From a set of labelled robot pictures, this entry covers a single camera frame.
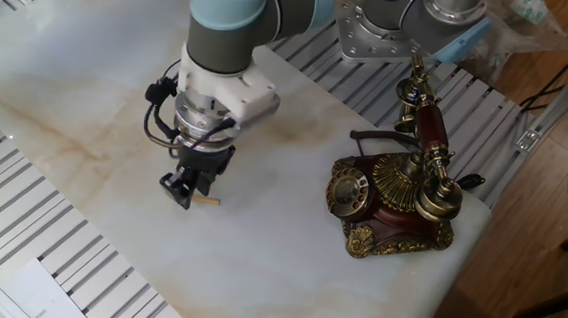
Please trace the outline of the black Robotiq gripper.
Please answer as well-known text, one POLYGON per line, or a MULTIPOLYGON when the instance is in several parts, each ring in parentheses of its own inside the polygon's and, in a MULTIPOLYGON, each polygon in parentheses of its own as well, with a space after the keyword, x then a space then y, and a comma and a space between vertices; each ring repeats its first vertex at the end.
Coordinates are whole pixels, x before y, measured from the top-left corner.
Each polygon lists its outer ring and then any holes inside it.
POLYGON ((222 151, 206 153, 184 147, 178 151, 178 171, 165 174, 159 183, 165 193, 180 207, 189 209, 193 192, 208 196, 216 175, 222 175, 236 148, 231 145, 222 151))

